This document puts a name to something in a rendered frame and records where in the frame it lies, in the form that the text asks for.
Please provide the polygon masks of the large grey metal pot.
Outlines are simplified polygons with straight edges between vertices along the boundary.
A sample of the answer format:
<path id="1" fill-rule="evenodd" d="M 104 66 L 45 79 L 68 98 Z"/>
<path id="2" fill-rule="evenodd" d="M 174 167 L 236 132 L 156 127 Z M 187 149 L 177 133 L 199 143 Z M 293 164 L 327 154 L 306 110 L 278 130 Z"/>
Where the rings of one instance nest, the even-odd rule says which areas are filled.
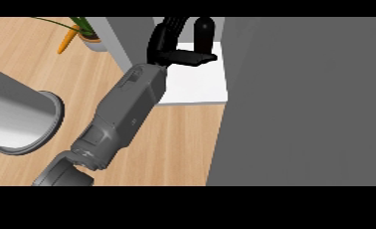
<path id="1" fill-rule="evenodd" d="M 35 91 L 0 72 L 0 153 L 23 155 L 54 136 L 65 117 L 57 95 Z"/>

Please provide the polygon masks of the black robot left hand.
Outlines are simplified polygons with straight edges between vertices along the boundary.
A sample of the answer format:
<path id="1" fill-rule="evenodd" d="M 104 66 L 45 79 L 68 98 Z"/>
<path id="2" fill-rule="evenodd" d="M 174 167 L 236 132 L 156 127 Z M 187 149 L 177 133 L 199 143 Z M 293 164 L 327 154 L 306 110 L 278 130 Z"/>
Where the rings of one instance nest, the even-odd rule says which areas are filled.
<path id="1" fill-rule="evenodd" d="M 216 60 L 216 55 L 178 48 L 178 37 L 188 17 L 166 17 L 156 26 L 147 45 L 147 63 L 168 67 L 171 64 L 197 67 Z"/>

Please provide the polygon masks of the large dark grey door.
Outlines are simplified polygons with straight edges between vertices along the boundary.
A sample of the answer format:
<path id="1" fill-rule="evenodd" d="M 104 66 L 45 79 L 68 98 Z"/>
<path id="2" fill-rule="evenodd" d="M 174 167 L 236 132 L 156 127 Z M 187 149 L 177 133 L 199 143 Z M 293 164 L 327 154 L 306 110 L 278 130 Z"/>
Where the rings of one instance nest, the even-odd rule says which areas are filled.
<path id="1" fill-rule="evenodd" d="M 376 185 L 376 18 L 262 18 L 211 185 Z"/>

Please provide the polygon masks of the green potted plant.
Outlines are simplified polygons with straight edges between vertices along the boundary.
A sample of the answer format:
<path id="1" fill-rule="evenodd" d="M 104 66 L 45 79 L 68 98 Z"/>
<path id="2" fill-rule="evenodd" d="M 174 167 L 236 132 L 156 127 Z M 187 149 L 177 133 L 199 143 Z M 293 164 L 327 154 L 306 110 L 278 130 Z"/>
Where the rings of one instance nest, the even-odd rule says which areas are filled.
<path id="1" fill-rule="evenodd" d="M 75 37 L 79 37 L 81 41 L 84 42 L 84 45 L 87 48 L 94 52 L 106 52 L 106 46 L 101 42 L 101 39 L 91 27 L 91 24 L 88 23 L 88 20 L 85 17 L 70 17 L 70 20 L 73 21 L 73 25 L 68 26 L 53 20 L 48 20 L 45 18 L 38 17 L 38 20 L 50 22 L 62 27 L 65 27 L 69 31 L 73 25 L 79 26 L 78 34 Z"/>

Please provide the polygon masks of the orange carrot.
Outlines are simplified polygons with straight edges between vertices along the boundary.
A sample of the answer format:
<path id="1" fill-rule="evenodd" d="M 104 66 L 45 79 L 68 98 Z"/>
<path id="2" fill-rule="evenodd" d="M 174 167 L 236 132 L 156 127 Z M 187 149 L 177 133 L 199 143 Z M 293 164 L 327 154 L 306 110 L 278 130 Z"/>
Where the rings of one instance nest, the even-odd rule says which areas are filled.
<path id="1" fill-rule="evenodd" d="M 66 35 L 65 35 L 65 38 L 63 38 L 63 41 L 59 45 L 59 48 L 57 48 L 57 54 L 62 54 L 63 51 L 66 50 L 76 34 L 78 34 L 78 30 L 79 30 L 79 26 L 78 25 L 73 25 L 72 28 L 69 29 Z"/>

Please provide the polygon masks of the grey cabinet side panel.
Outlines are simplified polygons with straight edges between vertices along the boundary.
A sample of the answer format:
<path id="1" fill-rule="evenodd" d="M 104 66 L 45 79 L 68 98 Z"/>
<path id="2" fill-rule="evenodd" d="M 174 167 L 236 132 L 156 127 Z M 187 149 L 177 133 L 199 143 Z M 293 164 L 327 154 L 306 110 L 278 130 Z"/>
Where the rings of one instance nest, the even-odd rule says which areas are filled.
<path id="1" fill-rule="evenodd" d="M 147 61 L 147 44 L 155 31 L 152 17 L 88 17 L 107 52 L 125 72 Z"/>

